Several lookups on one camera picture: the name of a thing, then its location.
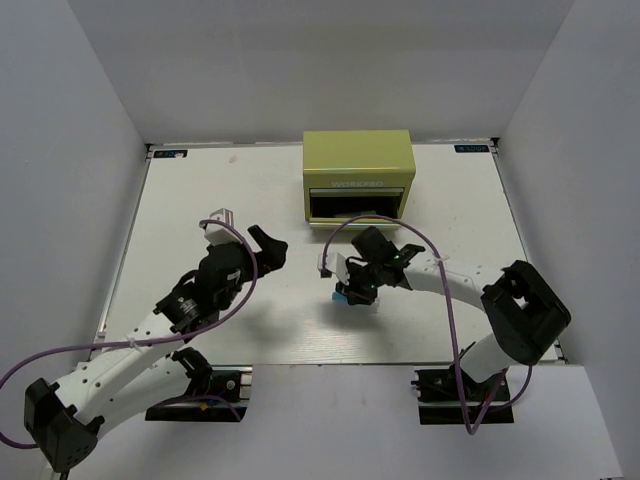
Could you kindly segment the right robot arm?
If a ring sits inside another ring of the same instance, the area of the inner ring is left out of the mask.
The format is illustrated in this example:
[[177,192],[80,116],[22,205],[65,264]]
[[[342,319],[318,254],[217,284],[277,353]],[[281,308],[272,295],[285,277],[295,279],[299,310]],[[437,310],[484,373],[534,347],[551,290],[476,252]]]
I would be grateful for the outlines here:
[[327,264],[336,292],[348,304],[371,305],[382,286],[437,293],[483,312],[491,333],[458,353],[453,390],[472,399],[488,380],[515,365],[536,365],[569,326],[571,314],[536,270],[523,260],[503,268],[456,263],[421,245],[397,248],[375,227],[352,240],[355,257],[335,255]]

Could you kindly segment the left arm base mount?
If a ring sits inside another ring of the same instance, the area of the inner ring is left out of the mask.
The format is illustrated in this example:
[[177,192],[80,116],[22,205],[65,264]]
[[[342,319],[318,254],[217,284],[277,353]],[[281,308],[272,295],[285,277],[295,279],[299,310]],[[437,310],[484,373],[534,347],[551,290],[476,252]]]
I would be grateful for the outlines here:
[[192,383],[181,401],[149,408],[149,422],[239,423],[249,406],[252,367],[214,367],[199,384]]

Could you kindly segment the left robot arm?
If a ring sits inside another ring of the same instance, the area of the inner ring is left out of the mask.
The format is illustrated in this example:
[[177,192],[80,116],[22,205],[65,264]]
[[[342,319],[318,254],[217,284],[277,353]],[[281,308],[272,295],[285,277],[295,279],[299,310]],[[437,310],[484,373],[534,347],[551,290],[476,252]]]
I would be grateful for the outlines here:
[[24,426],[51,469],[65,475],[115,426],[166,400],[199,399],[211,387],[211,368],[188,343],[219,326],[245,305],[244,286],[284,267],[288,245],[259,226],[245,237],[219,220],[200,224],[208,241],[198,266],[122,340],[71,373],[49,382],[39,378],[25,391]]

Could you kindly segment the blue highlighter marker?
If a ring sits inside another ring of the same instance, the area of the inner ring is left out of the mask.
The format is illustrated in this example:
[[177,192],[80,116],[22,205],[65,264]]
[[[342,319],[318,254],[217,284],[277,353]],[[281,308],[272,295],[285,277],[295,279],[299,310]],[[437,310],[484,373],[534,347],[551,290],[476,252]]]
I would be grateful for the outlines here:
[[[333,292],[332,295],[331,295],[331,299],[332,299],[333,302],[336,302],[338,304],[348,305],[348,299],[344,295],[342,295],[340,293]],[[378,306],[379,304],[380,304],[380,299],[376,298],[371,303],[371,306]]]

